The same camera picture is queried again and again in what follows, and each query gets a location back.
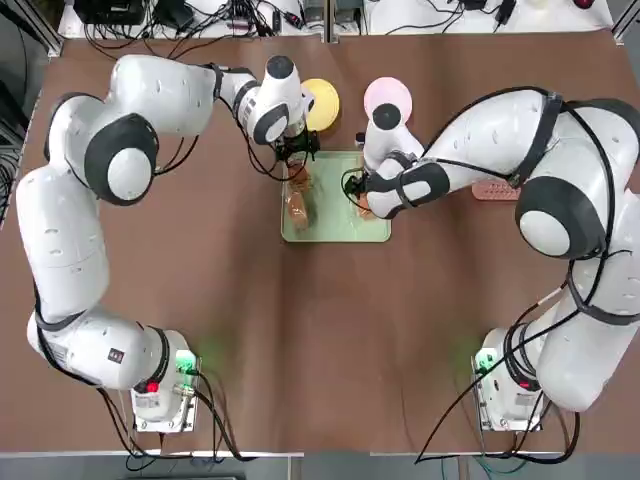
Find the pink object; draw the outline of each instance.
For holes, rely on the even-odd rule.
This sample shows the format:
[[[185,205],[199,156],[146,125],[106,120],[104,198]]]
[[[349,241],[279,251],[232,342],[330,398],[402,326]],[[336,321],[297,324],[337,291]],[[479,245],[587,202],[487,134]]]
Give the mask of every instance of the pink object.
[[[364,111],[371,118],[376,107],[391,103],[400,109],[403,122],[409,120],[413,101],[409,89],[400,80],[392,77],[380,77],[371,82],[364,93]]]
[[[504,180],[485,180],[474,183],[471,191],[478,200],[515,201],[520,196],[520,189],[514,190]]]

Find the electronic equipment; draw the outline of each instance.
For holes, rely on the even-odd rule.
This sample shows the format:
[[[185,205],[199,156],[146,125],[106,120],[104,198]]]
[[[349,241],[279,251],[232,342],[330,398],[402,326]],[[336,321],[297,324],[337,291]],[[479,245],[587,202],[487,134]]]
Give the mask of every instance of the electronic equipment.
[[[73,10],[84,24],[140,25],[148,0],[75,0]]]

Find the green tray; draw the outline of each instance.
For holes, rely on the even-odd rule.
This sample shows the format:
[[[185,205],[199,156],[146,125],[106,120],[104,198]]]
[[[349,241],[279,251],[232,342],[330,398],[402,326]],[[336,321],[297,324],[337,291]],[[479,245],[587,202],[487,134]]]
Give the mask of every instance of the green tray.
[[[289,218],[282,188],[282,238],[287,242],[366,242],[381,243],[391,236],[391,222],[382,219],[365,220],[357,207],[342,193],[342,173],[358,166],[360,152],[318,152],[315,162],[307,162],[311,188],[304,193],[309,215],[309,228],[296,230]]]

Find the floor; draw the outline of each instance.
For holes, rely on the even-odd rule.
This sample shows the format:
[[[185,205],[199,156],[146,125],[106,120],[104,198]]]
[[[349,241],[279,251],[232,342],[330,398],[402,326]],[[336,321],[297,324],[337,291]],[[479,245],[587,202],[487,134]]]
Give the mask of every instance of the floor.
[[[609,0],[612,17],[620,15],[629,0]],[[625,46],[640,84],[640,26],[635,26],[624,39]],[[37,86],[33,89],[33,97],[37,95]],[[383,480],[398,478],[413,479],[457,479],[458,465],[455,460],[445,461],[441,468],[440,461],[426,462],[424,466],[415,468],[413,458],[407,457],[370,457],[364,454],[327,453],[307,456],[300,464],[301,476],[304,480],[342,480],[367,479]],[[473,480],[487,478],[475,461],[470,460],[470,478]],[[522,480],[596,480],[607,478],[618,480],[637,477],[640,470],[640,456],[636,455],[576,455],[567,463],[556,467],[528,466],[512,477]],[[286,480],[289,478],[289,461],[287,459],[261,459],[248,465],[234,461],[226,461],[210,471],[206,462],[158,461],[145,470],[145,476],[180,478],[206,478],[208,475],[239,476],[240,478],[260,480]],[[38,478],[43,480],[108,480],[138,477],[130,474],[124,466],[124,457],[91,456],[91,457],[25,457],[0,458],[0,479],[14,480],[22,478]]]

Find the pink plate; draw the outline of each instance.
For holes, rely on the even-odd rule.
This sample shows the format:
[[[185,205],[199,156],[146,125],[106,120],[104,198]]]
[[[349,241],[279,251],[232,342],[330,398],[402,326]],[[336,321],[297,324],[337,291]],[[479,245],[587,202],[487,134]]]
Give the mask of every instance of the pink plate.
[[[371,118],[373,111],[383,103],[391,103],[400,109],[402,120],[411,116],[413,102],[409,89],[400,80],[392,77],[380,77],[371,82],[364,93],[364,110]]]

